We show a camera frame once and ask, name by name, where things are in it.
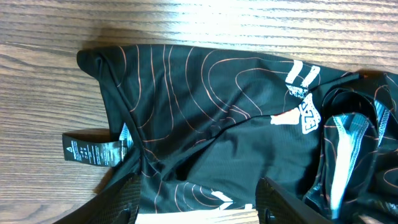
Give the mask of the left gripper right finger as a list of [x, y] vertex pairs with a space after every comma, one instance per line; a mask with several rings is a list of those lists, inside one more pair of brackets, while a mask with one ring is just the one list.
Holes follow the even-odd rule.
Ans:
[[257, 184], [256, 210], [260, 224], [332, 223], [268, 177]]

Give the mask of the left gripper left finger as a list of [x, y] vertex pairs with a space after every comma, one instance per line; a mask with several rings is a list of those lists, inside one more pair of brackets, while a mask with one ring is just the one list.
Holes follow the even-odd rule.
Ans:
[[135, 224], [141, 178], [128, 174], [54, 224]]

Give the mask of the black orange patterned t-shirt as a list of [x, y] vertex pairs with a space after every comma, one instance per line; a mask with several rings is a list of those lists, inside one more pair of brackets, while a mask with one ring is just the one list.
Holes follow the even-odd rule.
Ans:
[[396, 74], [179, 45], [76, 60], [109, 136], [64, 133], [64, 157], [109, 167], [102, 191], [137, 174], [138, 214], [256, 210], [268, 177], [332, 223], [397, 222]]

